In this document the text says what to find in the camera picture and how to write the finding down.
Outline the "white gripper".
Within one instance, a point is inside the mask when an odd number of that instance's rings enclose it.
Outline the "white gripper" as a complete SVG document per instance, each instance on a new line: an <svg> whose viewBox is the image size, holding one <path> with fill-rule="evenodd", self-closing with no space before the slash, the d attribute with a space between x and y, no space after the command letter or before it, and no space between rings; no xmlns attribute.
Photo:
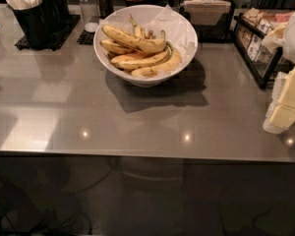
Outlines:
<svg viewBox="0 0 295 236"><path fill-rule="evenodd" d="M262 45L273 53L282 48L282 56L295 64L295 12L289 20L279 23L262 40ZM289 128L295 122L295 68L289 72L282 93L270 117L270 123L279 128Z"/></svg>

